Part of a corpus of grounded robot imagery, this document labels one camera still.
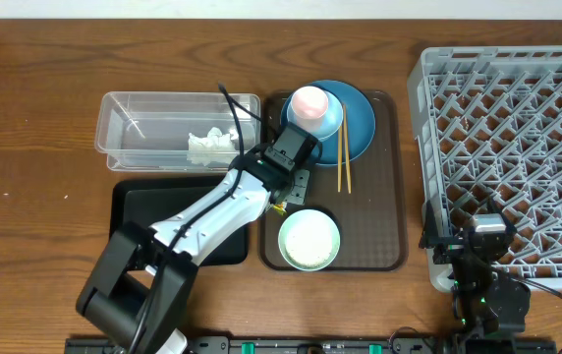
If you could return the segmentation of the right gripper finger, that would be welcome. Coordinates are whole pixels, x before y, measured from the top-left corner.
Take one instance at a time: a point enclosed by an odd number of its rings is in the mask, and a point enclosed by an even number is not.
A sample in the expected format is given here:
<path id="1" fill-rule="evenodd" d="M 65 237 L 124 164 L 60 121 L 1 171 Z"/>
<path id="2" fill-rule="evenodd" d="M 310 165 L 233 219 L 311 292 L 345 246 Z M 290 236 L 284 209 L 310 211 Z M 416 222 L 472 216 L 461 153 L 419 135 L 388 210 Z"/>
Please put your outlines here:
<path id="1" fill-rule="evenodd" d="M 436 221 L 435 213 L 431 202 L 425 203 L 424 222 L 419 241 L 421 249 L 432 249 L 436 246 L 443 246 L 444 239 L 438 230 L 439 223 Z"/>
<path id="2" fill-rule="evenodd" d="M 514 229 L 514 224 L 508 219 L 508 217 L 502 212 L 500 205 L 492 198 L 486 201 L 486 208 L 490 214 L 498 215 L 507 229 Z"/>

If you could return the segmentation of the white tissue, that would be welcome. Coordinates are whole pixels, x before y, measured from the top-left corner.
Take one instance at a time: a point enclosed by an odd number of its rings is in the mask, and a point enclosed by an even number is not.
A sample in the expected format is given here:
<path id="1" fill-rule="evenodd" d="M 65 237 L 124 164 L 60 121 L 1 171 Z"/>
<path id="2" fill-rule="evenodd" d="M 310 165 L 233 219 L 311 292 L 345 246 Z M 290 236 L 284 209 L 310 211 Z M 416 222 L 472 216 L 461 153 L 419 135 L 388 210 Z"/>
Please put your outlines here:
<path id="1" fill-rule="evenodd" d="M 205 137 L 189 133 L 187 160 L 202 166 L 230 164 L 239 153 L 238 142 L 235 128 L 224 134 L 219 128 L 212 127 Z"/>

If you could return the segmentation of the green snack wrapper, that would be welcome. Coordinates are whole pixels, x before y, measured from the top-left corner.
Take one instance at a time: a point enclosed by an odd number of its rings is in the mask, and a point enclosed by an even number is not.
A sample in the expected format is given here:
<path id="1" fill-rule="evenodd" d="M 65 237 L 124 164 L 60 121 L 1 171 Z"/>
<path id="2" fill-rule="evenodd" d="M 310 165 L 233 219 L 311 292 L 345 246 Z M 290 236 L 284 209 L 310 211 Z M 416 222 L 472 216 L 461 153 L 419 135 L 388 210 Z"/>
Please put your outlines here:
<path id="1" fill-rule="evenodd" d="M 287 204 L 286 203 L 282 203 L 282 204 L 278 204 L 278 205 L 273 205 L 272 208 L 279 213 L 280 215 L 286 215 L 287 214 Z"/>

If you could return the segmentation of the wooden chopstick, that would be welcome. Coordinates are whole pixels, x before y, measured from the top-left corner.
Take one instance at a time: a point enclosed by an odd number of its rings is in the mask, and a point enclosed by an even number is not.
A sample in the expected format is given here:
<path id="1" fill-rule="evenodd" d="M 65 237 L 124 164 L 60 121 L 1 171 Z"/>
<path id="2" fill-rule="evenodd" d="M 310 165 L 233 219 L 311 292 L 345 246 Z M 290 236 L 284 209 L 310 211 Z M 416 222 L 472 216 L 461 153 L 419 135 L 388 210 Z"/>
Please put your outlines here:
<path id="1" fill-rule="evenodd" d="M 338 129 L 338 144 L 337 144 L 337 192 L 340 193 L 342 189 L 342 162 L 343 162 L 343 127 Z"/>
<path id="2" fill-rule="evenodd" d="M 347 107 L 345 104 L 343 107 L 343 123 L 342 123 L 342 135 L 344 143 L 344 162 L 346 171 L 346 182 L 348 194 L 352 193 L 352 176 L 350 167 L 350 147 L 349 147 L 349 136 L 348 136 L 348 118 L 347 118 Z"/>

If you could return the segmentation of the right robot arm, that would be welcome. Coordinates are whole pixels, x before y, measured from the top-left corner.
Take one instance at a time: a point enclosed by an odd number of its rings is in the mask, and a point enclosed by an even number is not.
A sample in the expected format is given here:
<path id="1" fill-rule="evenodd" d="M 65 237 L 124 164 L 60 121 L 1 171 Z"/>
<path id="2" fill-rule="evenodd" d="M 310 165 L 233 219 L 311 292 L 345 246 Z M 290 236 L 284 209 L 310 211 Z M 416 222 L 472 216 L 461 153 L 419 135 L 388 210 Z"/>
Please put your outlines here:
<path id="1" fill-rule="evenodd" d="M 452 307 L 463 323 L 451 339 L 454 353 L 511 352 L 514 335 L 526 327 L 531 290 L 491 266 L 508 252 L 516 228 L 495 202 L 486 208 L 456 235 L 444 237 L 432 204 L 425 206 L 419 247 L 431 250 L 436 264 L 452 267 Z"/>

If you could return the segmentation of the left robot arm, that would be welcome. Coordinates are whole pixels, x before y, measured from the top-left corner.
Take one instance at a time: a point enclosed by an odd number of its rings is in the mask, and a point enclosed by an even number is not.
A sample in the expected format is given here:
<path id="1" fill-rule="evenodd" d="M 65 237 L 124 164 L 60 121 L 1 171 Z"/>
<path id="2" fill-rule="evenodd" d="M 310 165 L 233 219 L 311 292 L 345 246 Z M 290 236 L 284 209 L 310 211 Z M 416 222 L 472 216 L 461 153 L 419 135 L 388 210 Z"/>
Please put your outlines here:
<path id="1" fill-rule="evenodd" d="M 290 197 L 322 154 L 294 124 L 273 144 L 242 151 L 222 181 L 177 214 L 110 237 L 76 303 L 77 312 L 129 353 L 182 353 L 178 331 L 200 265 L 235 231 Z"/>

